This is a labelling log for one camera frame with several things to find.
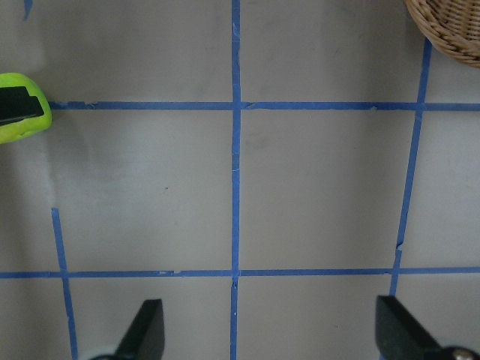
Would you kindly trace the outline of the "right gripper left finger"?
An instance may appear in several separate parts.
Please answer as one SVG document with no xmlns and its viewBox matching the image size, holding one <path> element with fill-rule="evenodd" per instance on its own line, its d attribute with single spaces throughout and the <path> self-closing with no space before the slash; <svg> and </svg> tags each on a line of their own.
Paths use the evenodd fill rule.
<svg viewBox="0 0 480 360">
<path fill-rule="evenodd" d="M 164 354 L 164 311 L 161 299 L 142 303 L 114 352 L 115 359 L 162 359 Z"/>
</svg>

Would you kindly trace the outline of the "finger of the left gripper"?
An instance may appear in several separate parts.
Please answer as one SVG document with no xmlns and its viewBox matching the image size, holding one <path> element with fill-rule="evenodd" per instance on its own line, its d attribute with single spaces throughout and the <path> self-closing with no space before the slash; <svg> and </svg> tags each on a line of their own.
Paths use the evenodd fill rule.
<svg viewBox="0 0 480 360">
<path fill-rule="evenodd" d="M 1 88 L 1 126 L 42 116 L 44 110 L 37 96 L 25 86 Z"/>
</svg>

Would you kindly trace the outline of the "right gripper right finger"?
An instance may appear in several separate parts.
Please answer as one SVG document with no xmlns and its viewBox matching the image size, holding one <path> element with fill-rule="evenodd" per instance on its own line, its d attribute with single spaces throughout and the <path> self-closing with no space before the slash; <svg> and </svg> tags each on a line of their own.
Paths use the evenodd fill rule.
<svg viewBox="0 0 480 360">
<path fill-rule="evenodd" d="M 375 341 L 384 359 L 450 359 L 419 321 L 394 297 L 376 298 Z"/>
</svg>

